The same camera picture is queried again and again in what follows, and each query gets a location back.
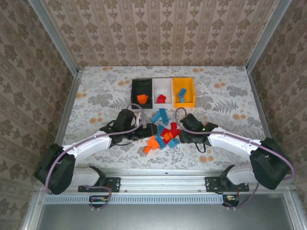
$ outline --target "orange block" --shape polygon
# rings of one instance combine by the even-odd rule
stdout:
[[[150,141],[151,141],[152,148],[154,150],[160,147],[159,143],[155,140],[154,136],[151,137]]]
[[[146,98],[146,95],[145,94],[137,95],[137,98],[138,98],[138,101],[141,101]]]
[[[143,153],[145,153],[146,155],[149,153],[150,151],[150,147],[146,146],[143,150]]]
[[[150,147],[150,148],[153,147],[153,145],[152,145],[152,140],[147,141],[147,146]]]
[[[164,138],[165,138],[166,141],[169,141],[173,138],[173,135],[171,133],[165,133]]]
[[[145,94],[142,94],[142,95],[137,95],[137,99],[138,99],[138,102],[140,104],[146,104],[147,100],[148,100],[148,96],[145,95]]]

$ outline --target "table surface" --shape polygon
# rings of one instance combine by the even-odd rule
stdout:
[[[82,140],[116,119],[119,111],[130,103],[132,79],[161,77],[194,79],[196,104],[187,111],[199,121],[215,123],[248,138],[264,139],[245,67],[86,67],[63,144]],[[144,111],[146,123],[149,123],[157,109]],[[174,108],[167,109],[171,122],[174,122],[174,113]],[[99,151],[79,166],[222,170],[230,164],[245,162],[238,155],[220,148],[207,147],[205,153],[200,153],[194,144],[151,150],[145,155],[143,149],[148,139]]]

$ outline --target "toy block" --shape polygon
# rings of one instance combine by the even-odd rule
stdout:
[[[178,94],[178,97],[183,98],[186,92],[187,92],[187,89],[182,88]]]
[[[145,94],[142,94],[142,95],[137,95],[136,97],[138,98],[138,101],[141,101],[141,100],[146,99],[145,96],[146,96]]]
[[[159,143],[160,149],[164,149],[166,147],[166,144],[162,141],[161,137],[157,137],[155,140]]]
[[[148,140],[148,141],[147,141],[147,146],[150,147],[150,148],[153,147],[153,145],[152,145],[152,140]]]
[[[173,138],[173,135],[171,133],[165,133],[164,138],[165,140],[171,140]]]
[[[160,112],[158,111],[153,117],[152,117],[152,122],[156,123],[159,118],[161,117]]]
[[[157,103],[165,103],[166,97],[162,94],[160,94],[160,96],[158,96],[157,98]]]
[[[158,133],[157,133],[158,136],[162,133],[163,129],[164,129],[164,126],[162,125],[158,126]]]
[[[162,117],[163,124],[164,124],[165,126],[167,126],[169,120],[168,120],[168,118],[167,118],[165,109],[159,109],[159,111],[160,111],[160,115],[161,115],[161,117]]]
[[[145,153],[146,155],[149,153],[150,151],[150,147],[149,146],[146,146],[143,150],[143,153]]]
[[[171,130],[172,129],[177,129],[177,123],[176,122],[171,123]]]
[[[165,133],[169,133],[169,130],[167,128],[164,128],[162,132],[160,133],[160,136],[164,137]]]
[[[151,146],[152,149],[157,149],[160,147],[159,143],[155,140],[154,136],[151,137]]]
[[[138,99],[138,102],[140,104],[146,104],[147,100],[148,100],[148,96],[145,95],[145,94],[142,94],[142,95],[137,95],[137,99]]]
[[[171,139],[170,140],[165,140],[165,139],[163,139],[163,142],[166,144],[166,145],[168,145],[168,143],[171,141]]]
[[[170,133],[173,135],[173,138],[175,138],[179,135],[180,131],[180,129],[172,129]]]
[[[173,148],[173,147],[175,147],[176,145],[178,145],[180,143],[180,141],[178,140],[178,139],[171,139],[170,141],[169,141],[169,143],[168,143],[168,146],[170,147],[170,148]]]
[[[160,94],[160,96],[158,98],[160,98],[160,99],[162,99],[164,101],[166,100],[166,97],[164,95],[162,95],[162,94]]]

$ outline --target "plastic bin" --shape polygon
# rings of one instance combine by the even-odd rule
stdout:
[[[165,103],[157,103],[160,94],[166,97]],[[153,108],[174,108],[172,78],[153,78]]]
[[[152,79],[133,79],[131,86],[131,103],[138,104],[143,109],[153,108],[153,86]],[[148,95],[146,104],[140,104],[138,102],[138,95]]]
[[[182,88],[187,89],[184,95],[184,103],[180,103],[178,94]],[[174,92],[174,107],[195,107],[195,91],[192,78],[173,78],[173,92]]]

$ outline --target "wall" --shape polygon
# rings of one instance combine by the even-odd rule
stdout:
[[[0,1],[0,229],[18,229],[71,74],[27,0]]]
[[[277,0],[43,0],[79,68],[243,66]]]
[[[252,70],[272,136],[296,169],[307,213],[307,0],[293,0]]]

